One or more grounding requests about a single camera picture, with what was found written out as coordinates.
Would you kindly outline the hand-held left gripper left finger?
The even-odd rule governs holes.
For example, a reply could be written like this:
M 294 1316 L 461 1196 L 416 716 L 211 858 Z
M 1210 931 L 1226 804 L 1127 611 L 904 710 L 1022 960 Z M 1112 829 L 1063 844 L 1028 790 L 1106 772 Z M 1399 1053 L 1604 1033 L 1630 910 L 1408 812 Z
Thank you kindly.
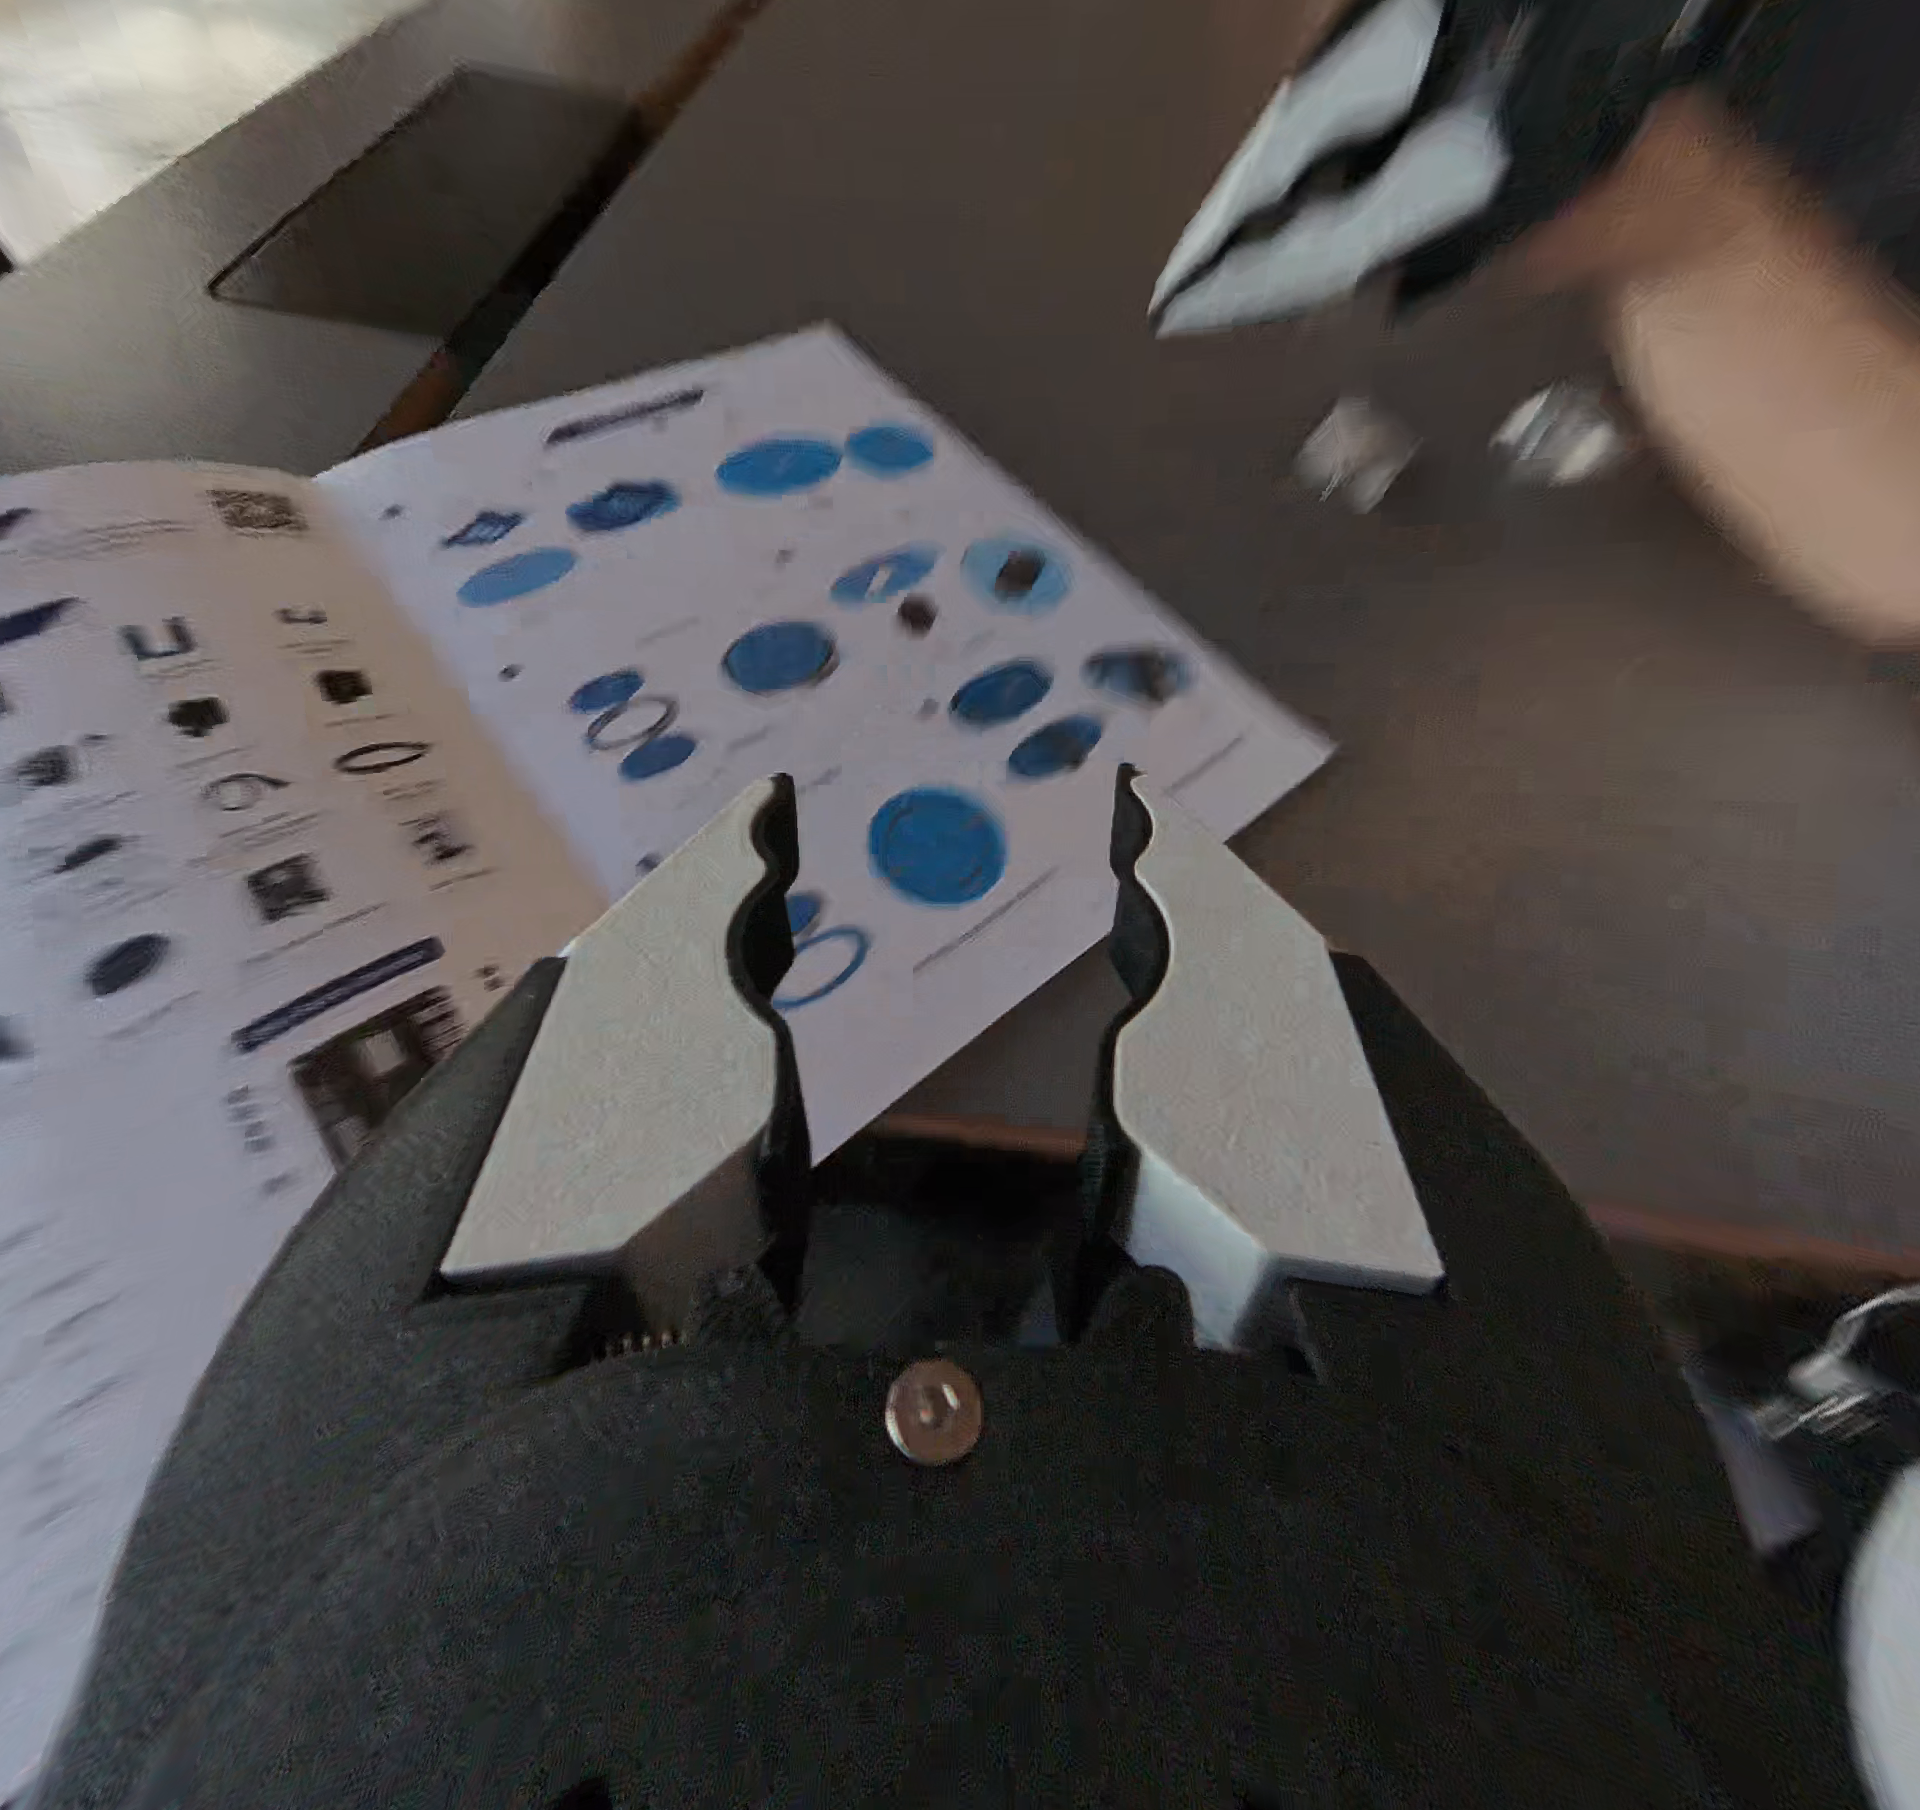
M 646 1328 L 757 1269 L 798 1303 L 809 1142 L 772 995 L 796 940 L 798 790 L 764 775 L 562 955 L 440 1276 L 455 1287 L 620 1279 Z

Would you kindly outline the printed assembly manual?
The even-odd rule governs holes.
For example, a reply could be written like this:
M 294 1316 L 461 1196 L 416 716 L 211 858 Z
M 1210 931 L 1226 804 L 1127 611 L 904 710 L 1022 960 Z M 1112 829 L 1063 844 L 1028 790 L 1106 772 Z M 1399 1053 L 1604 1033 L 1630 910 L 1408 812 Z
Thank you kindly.
M 824 1154 L 1106 935 L 1116 766 L 1232 837 L 1335 749 L 831 329 L 7 477 L 2 608 L 7 1795 L 286 1234 L 739 790 Z

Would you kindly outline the person's right forearm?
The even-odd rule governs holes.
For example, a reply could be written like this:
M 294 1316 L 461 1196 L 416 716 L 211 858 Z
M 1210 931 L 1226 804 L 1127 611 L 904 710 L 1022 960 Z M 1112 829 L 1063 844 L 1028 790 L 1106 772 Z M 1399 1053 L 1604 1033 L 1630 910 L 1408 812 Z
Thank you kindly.
M 1916 303 L 1708 93 L 1516 250 L 1597 317 L 1624 395 L 1696 505 L 1820 621 L 1918 645 Z

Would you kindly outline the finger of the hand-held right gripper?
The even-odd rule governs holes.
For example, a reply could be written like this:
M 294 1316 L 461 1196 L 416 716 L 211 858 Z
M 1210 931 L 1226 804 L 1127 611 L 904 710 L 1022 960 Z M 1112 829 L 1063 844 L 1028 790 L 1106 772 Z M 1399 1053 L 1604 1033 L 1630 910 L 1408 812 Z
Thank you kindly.
M 1448 0 L 1370 0 L 1262 105 L 1162 265 L 1191 278 L 1240 225 L 1283 202 L 1325 155 L 1395 129 L 1414 99 Z
M 1510 169 L 1495 112 L 1438 112 L 1361 187 L 1232 242 L 1155 313 L 1155 332 L 1213 334 L 1347 299 L 1392 262 L 1487 210 Z

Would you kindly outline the small clear plastic bag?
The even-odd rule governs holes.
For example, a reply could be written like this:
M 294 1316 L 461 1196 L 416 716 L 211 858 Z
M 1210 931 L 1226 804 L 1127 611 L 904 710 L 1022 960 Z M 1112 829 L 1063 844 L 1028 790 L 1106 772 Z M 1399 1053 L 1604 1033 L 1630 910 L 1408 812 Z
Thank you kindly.
M 1347 395 L 1313 424 L 1291 469 L 1297 483 L 1322 501 L 1370 514 L 1409 469 L 1421 447 L 1419 435 L 1393 414 Z

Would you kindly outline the grey desk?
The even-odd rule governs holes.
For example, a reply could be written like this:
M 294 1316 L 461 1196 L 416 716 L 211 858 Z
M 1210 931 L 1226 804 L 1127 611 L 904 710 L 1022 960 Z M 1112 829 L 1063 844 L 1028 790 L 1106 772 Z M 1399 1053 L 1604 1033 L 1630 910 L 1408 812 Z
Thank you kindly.
M 1792 608 L 1647 464 L 1471 470 L 1594 353 L 1469 292 L 1386 339 L 1419 503 L 1287 477 L 1361 334 L 1142 303 L 1304 0 L 4 0 L 4 147 L 215 136 L 4 278 L 4 467 L 312 472 L 435 357 L 211 296 L 458 68 L 675 118 L 465 414 L 829 317 L 1341 743 L 1244 850 L 1624 1237 L 1916 1260 L 1916 667 Z

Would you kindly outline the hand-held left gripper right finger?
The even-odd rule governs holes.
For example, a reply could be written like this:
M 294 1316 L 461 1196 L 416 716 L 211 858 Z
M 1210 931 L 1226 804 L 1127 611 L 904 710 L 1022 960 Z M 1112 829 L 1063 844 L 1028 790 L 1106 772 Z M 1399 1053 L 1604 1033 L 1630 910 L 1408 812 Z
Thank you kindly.
M 1108 956 L 1061 1331 L 1164 1269 L 1212 1348 L 1280 1342 L 1294 1284 L 1437 1295 L 1447 1269 L 1327 939 L 1164 790 L 1116 770 Z

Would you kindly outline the crumpled clear plastic bag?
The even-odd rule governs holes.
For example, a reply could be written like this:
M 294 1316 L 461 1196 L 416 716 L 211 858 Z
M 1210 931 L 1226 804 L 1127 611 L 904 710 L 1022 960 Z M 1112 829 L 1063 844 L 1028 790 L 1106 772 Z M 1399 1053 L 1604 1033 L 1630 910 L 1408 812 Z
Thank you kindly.
M 1489 439 L 1506 475 L 1531 487 L 1578 487 L 1606 477 L 1630 452 L 1609 394 L 1586 382 L 1554 382 L 1510 409 Z

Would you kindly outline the person's white shirt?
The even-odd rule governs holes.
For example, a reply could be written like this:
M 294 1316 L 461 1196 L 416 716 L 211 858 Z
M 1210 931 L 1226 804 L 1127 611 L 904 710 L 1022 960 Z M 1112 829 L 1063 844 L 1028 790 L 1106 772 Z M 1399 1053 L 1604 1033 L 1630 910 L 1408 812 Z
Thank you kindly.
M 1918 1502 L 1903 1477 L 1851 1560 L 1840 1650 L 1859 1775 L 1871 1805 L 1918 1807 Z

